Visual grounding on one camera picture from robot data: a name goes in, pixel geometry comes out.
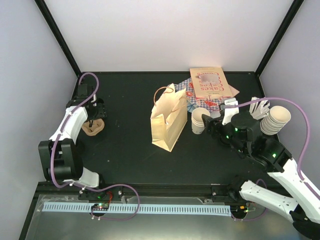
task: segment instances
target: stacked paper cups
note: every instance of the stacked paper cups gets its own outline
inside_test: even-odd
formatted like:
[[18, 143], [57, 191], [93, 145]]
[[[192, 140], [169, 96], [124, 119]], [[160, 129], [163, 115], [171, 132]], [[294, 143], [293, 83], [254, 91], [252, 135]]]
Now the stacked paper cups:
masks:
[[291, 119], [291, 113], [283, 106], [274, 106], [261, 121], [261, 131], [266, 135], [277, 134]]
[[194, 134], [201, 134], [205, 130], [205, 124], [202, 120], [202, 114], [210, 116], [210, 112], [203, 107], [198, 107], [192, 111], [191, 127]]

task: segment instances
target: kraft paper bag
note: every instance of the kraft paper bag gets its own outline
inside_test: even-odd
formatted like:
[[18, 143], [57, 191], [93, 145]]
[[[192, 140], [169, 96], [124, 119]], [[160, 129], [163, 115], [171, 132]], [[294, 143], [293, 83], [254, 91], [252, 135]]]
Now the kraft paper bag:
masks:
[[[165, 91], [156, 101], [160, 89]], [[150, 118], [152, 143], [171, 152], [187, 123], [186, 89], [176, 92], [173, 83], [161, 87], [155, 92], [153, 102]]]

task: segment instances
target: checkered paper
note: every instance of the checkered paper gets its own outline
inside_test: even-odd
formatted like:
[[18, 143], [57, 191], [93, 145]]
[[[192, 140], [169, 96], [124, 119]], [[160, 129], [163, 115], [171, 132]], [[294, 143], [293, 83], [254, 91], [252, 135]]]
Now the checkered paper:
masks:
[[192, 83], [191, 77], [188, 78], [187, 80], [184, 80], [183, 82], [179, 84], [175, 84], [174, 88], [176, 91], [180, 91], [182, 89], [186, 90], [186, 97], [188, 100], [187, 104], [187, 110], [188, 112], [192, 113], [192, 111], [196, 108], [205, 108], [207, 109], [210, 113], [213, 111], [219, 111], [219, 104], [222, 102], [223, 97], [221, 98], [216, 98], [213, 100], [197, 100], [196, 99], [196, 94], [195, 94], [195, 89], [194, 85]]

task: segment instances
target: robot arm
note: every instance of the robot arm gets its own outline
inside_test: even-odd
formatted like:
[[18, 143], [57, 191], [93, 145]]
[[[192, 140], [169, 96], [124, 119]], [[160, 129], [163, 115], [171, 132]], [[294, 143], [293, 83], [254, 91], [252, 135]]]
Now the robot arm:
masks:
[[[232, 98], [224, 104], [238, 105], [238, 102]], [[241, 198], [282, 215], [304, 236], [320, 239], [320, 200], [305, 182], [316, 193], [320, 194], [320, 191], [303, 173], [304, 181], [300, 179], [297, 163], [291, 153], [279, 141], [264, 137], [260, 122], [253, 119], [248, 111], [239, 113], [237, 107], [226, 108], [222, 115], [216, 119], [202, 115], [206, 132], [235, 149], [241, 158], [258, 163], [292, 197], [277, 194], [243, 179], [232, 185], [232, 193], [238, 193]]]
[[54, 151], [54, 175], [62, 182], [79, 183], [82, 186], [97, 188], [99, 175], [83, 167], [82, 159], [77, 151], [76, 143], [82, 125], [87, 121], [105, 118], [105, 106], [101, 99], [93, 96], [91, 101], [78, 106], [83, 100], [93, 94], [93, 87], [81, 84], [75, 97], [70, 100], [65, 110], [64, 118], [56, 132], [47, 141], [41, 141], [38, 146], [44, 177], [51, 178], [51, 155], [55, 141], [58, 141]]

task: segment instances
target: white paper cup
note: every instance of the white paper cup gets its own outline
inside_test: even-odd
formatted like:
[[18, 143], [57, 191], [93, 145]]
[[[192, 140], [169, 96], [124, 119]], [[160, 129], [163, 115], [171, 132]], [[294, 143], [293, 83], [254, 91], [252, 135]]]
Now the white paper cup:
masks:
[[260, 129], [261, 129], [261, 132], [263, 132], [265, 135], [269, 135], [269, 136], [275, 135], [275, 134], [278, 133], [277, 131], [274, 132], [274, 131], [267, 130], [267, 129], [264, 127], [262, 121], [260, 122]]
[[263, 121], [263, 124], [265, 127], [268, 127], [268, 128], [274, 129], [274, 130], [282, 129], [285, 126], [285, 124], [284, 125], [277, 125], [275, 123], [269, 122], [268, 119], [265, 119]]
[[291, 119], [291, 113], [283, 106], [273, 106], [270, 109], [269, 116], [272, 121], [278, 124], [286, 124]]
[[284, 125], [287, 124], [287, 123], [278, 123], [278, 122], [275, 122], [275, 121], [269, 116], [269, 114], [265, 117], [265, 121], [268, 122], [271, 126], [275, 126], [275, 127], [283, 127]]
[[283, 106], [274, 106], [261, 121], [261, 131], [266, 135], [277, 134], [291, 119], [290, 112]]
[[202, 82], [211, 83], [213, 85], [219, 83], [219, 76], [217, 74], [205, 73], [199, 76]]
[[282, 127], [276, 128], [276, 127], [273, 127], [273, 126], [266, 125], [265, 122], [261, 122], [261, 125], [262, 125], [262, 127], [264, 128], [265, 131], [269, 131], [269, 132], [273, 132], [273, 133], [278, 133], [282, 129]]
[[192, 111], [191, 127], [194, 134], [201, 134], [205, 130], [205, 124], [202, 120], [202, 114], [210, 116], [210, 112], [203, 107], [198, 107]]

